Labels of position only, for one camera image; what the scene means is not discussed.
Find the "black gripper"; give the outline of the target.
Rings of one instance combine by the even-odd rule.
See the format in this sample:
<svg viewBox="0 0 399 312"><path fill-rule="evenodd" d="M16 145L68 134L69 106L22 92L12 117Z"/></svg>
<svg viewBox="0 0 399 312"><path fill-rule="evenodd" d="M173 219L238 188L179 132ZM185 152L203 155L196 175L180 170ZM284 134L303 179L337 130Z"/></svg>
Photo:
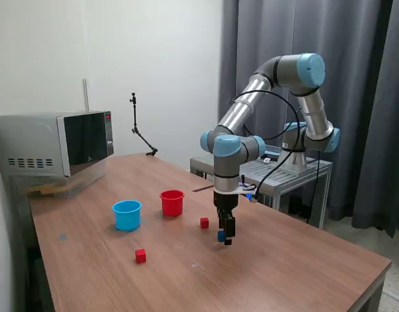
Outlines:
<svg viewBox="0 0 399 312"><path fill-rule="evenodd" d="M237 207L238 194L220 194L218 192L214 192L213 203L217 208L218 228L224 231L224 244L229 246L232 244L232 238L235 237L236 221L234 216L225 216L225 211L232 211Z"/></svg>

